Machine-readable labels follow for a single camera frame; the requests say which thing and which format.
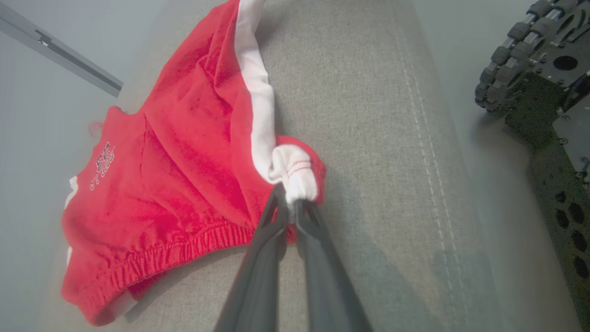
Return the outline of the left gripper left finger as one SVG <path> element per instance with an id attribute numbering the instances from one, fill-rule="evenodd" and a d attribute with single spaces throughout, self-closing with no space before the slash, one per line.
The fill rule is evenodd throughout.
<path id="1" fill-rule="evenodd" d="M 288 206 L 283 185 L 272 189 L 216 332 L 276 332 L 279 265 L 286 253 Z"/>

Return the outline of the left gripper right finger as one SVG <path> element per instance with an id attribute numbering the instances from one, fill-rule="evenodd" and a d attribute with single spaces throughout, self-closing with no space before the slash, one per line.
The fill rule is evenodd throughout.
<path id="1" fill-rule="evenodd" d="M 373 328 L 314 202 L 294 203 L 303 259 L 310 332 L 371 332 Z"/>

